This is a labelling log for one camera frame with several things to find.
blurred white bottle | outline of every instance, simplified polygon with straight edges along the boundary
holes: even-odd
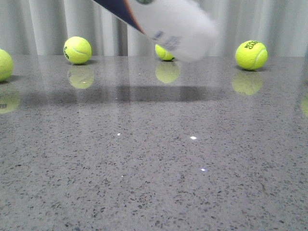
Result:
[[[94,0],[184,62],[200,60],[218,35],[194,0]]]

reflective surface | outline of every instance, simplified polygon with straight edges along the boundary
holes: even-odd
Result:
[[[304,58],[13,59],[1,230],[307,229]]]

white curtain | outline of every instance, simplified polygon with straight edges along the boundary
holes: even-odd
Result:
[[[271,56],[305,56],[308,0],[197,0],[220,36],[209,56],[233,55],[250,39]],[[86,38],[94,55],[150,55],[153,43],[92,0],[0,0],[0,49],[11,54],[62,54],[65,40]]]

dark blue stripe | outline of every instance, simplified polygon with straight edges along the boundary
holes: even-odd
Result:
[[[124,0],[94,0],[94,1],[140,31],[137,24],[131,17],[130,12],[126,8]]]

tennis ball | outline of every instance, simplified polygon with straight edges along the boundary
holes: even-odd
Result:
[[[155,51],[157,56],[164,61],[171,61],[174,59],[174,56],[170,52],[168,52],[158,44],[155,45]]]
[[[72,66],[67,73],[70,84],[76,89],[89,88],[94,82],[94,72],[88,66]]]
[[[0,114],[12,112],[20,104],[20,92],[10,82],[0,83]]]
[[[243,42],[236,50],[235,60],[245,70],[262,67],[268,59],[268,52],[263,43],[250,40]]]
[[[13,59],[6,51],[0,49],[0,82],[12,75],[14,69]]]
[[[254,95],[263,85],[262,77],[258,72],[240,71],[232,80],[233,89],[240,94]]]
[[[175,62],[160,62],[155,75],[163,83],[172,83],[179,77],[180,68]]]
[[[302,112],[308,117],[308,93],[302,98],[300,107]]]
[[[75,36],[65,42],[63,52],[71,63],[84,64],[92,56],[92,47],[86,39]]]

